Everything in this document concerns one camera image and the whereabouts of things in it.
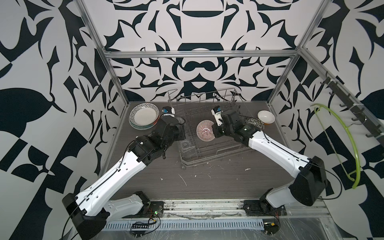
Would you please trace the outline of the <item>pink ribbed bowl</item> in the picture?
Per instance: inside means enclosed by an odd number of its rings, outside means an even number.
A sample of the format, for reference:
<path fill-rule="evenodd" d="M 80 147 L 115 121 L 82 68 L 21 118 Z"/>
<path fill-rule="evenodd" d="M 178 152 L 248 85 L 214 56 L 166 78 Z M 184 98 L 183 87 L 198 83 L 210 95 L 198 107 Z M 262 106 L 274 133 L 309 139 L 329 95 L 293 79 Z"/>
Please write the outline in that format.
<path fill-rule="evenodd" d="M 198 138 L 203 142 L 210 142 L 215 139 L 212 126 L 214 122 L 210 120 L 201 121 L 196 128 Z"/>

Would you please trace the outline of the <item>black white patterned bowl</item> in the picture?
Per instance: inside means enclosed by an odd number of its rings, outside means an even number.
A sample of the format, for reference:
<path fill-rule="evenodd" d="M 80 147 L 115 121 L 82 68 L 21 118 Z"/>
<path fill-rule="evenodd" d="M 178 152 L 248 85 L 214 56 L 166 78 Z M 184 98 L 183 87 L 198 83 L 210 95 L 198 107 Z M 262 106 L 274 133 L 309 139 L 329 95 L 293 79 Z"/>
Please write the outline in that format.
<path fill-rule="evenodd" d="M 247 123 L 256 126 L 261 131 L 263 131 L 265 128 L 264 123 L 260 119 L 250 118 L 247 120 Z"/>

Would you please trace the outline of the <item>grey wire dish rack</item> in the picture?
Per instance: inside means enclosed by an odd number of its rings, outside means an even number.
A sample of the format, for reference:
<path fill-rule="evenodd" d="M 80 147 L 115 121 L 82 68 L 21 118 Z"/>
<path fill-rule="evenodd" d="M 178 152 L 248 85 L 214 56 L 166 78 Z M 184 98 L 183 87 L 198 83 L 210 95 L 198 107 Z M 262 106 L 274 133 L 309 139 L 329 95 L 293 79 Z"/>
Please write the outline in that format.
<path fill-rule="evenodd" d="M 167 95 L 168 103 L 175 109 L 176 116 L 185 120 L 185 139 L 179 142 L 183 170 L 252 150 L 231 137 L 216 138 L 213 133 L 216 119 L 211 110 L 214 107 L 219 107 L 222 111 L 234 110 L 241 115 L 242 120 L 245 116 L 253 116 L 236 89 L 192 93 L 190 96 L 172 89 Z"/>

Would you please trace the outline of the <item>clear faceted plastic cup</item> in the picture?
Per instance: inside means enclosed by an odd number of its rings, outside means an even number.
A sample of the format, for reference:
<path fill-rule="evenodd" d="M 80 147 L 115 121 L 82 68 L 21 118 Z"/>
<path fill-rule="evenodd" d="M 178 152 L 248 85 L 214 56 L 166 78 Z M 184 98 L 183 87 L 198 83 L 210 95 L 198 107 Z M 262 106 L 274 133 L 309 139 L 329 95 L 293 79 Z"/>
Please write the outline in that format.
<path fill-rule="evenodd" d="M 191 158 L 196 153 L 196 148 L 194 143 L 187 140 L 182 141 L 181 152 L 184 158 Z"/>

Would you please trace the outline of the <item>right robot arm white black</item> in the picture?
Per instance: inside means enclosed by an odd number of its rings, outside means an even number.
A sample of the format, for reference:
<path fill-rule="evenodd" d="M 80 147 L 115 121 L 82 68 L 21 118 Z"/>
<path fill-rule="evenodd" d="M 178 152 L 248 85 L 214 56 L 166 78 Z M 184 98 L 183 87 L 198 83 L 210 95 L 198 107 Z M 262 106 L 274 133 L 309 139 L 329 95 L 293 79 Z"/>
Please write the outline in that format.
<path fill-rule="evenodd" d="M 260 208 L 264 212 L 296 202 L 312 206 L 317 201 L 328 184 L 322 159 L 296 153 L 255 125 L 244 123 L 235 111 L 212 114 L 215 118 L 212 128 L 216 138 L 233 138 L 236 142 L 262 153 L 294 178 L 289 184 L 268 190 L 260 198 Z"/>

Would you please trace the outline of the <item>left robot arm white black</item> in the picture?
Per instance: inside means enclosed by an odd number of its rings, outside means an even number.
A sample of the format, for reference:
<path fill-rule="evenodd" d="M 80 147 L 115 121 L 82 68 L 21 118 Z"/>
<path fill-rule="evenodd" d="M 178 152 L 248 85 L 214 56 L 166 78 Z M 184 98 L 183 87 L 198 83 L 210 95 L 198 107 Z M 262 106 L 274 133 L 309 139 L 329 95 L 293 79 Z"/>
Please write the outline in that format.
<path fill-rule="evenodd" d="M 174 142 L 183 141 L 185 119 L 165 114 L 148 135 L 132 140 L 120 160 L 91 186 L 78 194 L 67 194 L 62 203 L 83 240 L 95 237 L 108 222 L 137 215 L 149 200 L 142 192 L 113 201 L 112 196 L 134 175 L 158 158 L 166 158 L 166 151 Z"/>

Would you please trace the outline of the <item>teal red striped bowl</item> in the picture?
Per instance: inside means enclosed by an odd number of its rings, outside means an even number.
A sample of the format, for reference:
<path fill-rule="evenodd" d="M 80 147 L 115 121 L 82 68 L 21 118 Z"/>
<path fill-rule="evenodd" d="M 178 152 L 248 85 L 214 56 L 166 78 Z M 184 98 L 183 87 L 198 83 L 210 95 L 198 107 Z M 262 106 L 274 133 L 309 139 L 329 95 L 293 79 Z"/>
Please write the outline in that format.
<path fill-rule="evenodd" d="M 140 131 L 143 131 L 143 130 L 148 130 L 152 127 L 154 127 L 158 120 L 160 119 L 160 117 L 158 117 L 153 123 L 149 124 L 149 125 L 146 125 L 146 126 L 138 126 L 138 125 L 135 125 L 133 122 L 129 121 L 130 125 L 132 128 L 136 129 L 136 130 L 140 130 Z"/>

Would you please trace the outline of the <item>zigzag rim white bowl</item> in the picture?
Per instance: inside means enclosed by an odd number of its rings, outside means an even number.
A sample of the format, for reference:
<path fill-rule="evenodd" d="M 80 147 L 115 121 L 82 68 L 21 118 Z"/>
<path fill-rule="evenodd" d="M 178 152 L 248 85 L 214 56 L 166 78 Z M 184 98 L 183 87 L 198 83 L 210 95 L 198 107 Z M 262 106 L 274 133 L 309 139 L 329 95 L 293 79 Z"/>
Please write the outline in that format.
<path fill-rule="evenodd" d="M 159 108 L 151 103 L 135 106 L 130 112 L 129 120 L 136 126 L 147 126 L 154 123 L 160 116 Z"/>

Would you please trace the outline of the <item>white orange small bowl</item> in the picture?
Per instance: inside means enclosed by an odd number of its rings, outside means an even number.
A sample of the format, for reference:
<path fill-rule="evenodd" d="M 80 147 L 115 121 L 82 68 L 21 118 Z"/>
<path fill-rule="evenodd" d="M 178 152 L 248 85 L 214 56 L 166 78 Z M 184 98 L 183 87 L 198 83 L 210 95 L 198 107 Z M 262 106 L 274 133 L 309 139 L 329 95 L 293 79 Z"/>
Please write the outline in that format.
<path fill-rule="evenodd" d="M 276 117 L 271 112 L 262 110 L 258 112 L 258 119 L 261 120 L 264 124 L 269 125 L 275 122 Z"/>

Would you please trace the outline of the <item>black usb hub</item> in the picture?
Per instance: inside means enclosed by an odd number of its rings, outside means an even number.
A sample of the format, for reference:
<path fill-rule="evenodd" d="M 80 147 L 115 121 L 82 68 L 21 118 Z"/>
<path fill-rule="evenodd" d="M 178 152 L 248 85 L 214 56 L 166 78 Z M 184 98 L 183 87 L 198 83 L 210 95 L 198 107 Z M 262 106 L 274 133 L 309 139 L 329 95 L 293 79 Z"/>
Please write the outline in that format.
<path fill-rule="evenodd" d="M 135 222 L 131 225 L 130 230 L 134 231 L 147 231 L 151 227 L 148 223 L 142 223 L 142 222 Z"/>

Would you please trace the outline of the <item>small round black device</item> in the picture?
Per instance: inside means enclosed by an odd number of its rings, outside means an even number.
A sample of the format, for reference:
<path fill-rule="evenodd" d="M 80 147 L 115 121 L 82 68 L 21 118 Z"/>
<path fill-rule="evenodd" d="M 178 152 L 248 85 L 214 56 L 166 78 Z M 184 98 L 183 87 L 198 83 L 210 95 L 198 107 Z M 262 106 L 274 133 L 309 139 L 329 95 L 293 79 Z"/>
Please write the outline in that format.
<path fill-rule="evenodd" d="M 264 233 L 266 235 L 269 235 L 269 236 L 275 235 L 279 230 L 280 230 L 280 223 L 276 223 L 276 222 L 264 223 Z"/>

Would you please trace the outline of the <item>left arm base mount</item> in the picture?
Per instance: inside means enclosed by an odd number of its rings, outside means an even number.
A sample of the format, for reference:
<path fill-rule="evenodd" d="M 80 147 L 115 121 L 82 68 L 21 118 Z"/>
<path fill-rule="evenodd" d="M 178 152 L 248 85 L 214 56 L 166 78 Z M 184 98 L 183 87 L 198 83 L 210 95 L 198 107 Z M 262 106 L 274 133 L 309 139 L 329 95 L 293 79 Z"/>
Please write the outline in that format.
<path fill-rule="evenodd" d="M 158 213 L 162 215 L 164 212 L 164 204 L 165 202 L 163 201 L 153 201 L 150 203 L 146 203 L 136 215 L 127 215 L 127 216 L 124 216 L 123 219 L 146 218 L 146 217 L 150 217 L 151 214 L 158 214 Z"/>

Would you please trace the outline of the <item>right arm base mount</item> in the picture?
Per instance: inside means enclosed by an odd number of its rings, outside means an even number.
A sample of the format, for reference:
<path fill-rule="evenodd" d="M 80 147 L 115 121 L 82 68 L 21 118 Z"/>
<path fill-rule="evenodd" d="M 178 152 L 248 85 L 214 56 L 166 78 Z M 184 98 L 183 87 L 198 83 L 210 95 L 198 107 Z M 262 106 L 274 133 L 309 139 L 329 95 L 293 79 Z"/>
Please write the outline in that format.
<path fill-rule="evenodd" d="M 267 200 L 245 200 L 242 209 L 247 216 L 286 216 L 285 207 L 274 208 Z"/>

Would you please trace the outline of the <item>aluminium frame bars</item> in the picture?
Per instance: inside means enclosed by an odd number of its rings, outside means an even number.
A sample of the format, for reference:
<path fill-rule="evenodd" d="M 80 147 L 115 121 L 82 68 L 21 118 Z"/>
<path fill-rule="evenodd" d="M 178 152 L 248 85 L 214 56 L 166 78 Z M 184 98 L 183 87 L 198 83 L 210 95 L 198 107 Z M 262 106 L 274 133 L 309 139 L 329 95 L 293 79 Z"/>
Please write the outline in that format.
<path fill-rule="evenodd" d="M 312 68 L 316 71 L 316 73 L 322 78 L 325 79 L 326 71 L 332 75 L 331 71 L 329 71 L 320 61 L 305 47 L 305 44 L 309 42 L 309 37 L 314 32 L 315 28 L 323 19 L 326 10 L 329 8 L 331 2 L 330 1 L 321 1 L 318 9 L 315 12 L 313 19 L 305 31 L 305 35 L 299 43 L 298 47 L 294 50 L 252 50 L 252 51 L 241 51 L 241 50 L 220 50 L 220 51 L 149 51 L 149 52 L 140 52 L 140 51 L 128 51 L 128 52 L 108 52 L 104 49 L 102 42 L 98 36 L 97 29 L 95 24 L 90 16 L 90 13 L 86 7 L 84 1 L 76 1 L 75 2 L 80 16 L 90 31 L 93 42 L 96 45 L 97 53 L 102 59 L 103 64 L 107 68 L 108 73 L 112 77 L 113 84 L 117 87 L 118 94 L 123 98 L 124 103 L 128 104 L 127 96 L 124 93 L 122 85 L 116 76 L 116 73 L 112 67 L 112 64 L 109 62 L 110 59 L 128 59 L 128 58 L 213 58 L 213 57 L 288 57 L 290 58 L 289 64 L 286 66 L 285 71 L 281 77 L 281 82 L 277 84 L 271 97 L 269 98 L 269 102 L 271 103 L 276 97 L 278 91 L 281 89 L 284 82 L 287 80 L 289 72 L 293 69 L 297 60 L 299 58 L 303 58 Z"/>

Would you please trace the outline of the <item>black wall hook rail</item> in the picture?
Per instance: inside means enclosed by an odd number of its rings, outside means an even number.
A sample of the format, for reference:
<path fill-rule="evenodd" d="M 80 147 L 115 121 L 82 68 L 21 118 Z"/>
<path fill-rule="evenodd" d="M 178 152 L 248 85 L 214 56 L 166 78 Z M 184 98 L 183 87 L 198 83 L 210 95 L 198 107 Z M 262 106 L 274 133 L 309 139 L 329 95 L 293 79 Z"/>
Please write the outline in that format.
<path fill-rule="evenodd" d="M 384 124 L 359 101 L 345 86 L 328 71 L 322 85 L 326 85 L 331 96 L 336 96 L 340 101 L 342 109 L 350 111 L 354 117 L 352 125 L 362 125 L 368 130 L 367 138 L 375 138 L 382 146 L 384 145 Z"/>

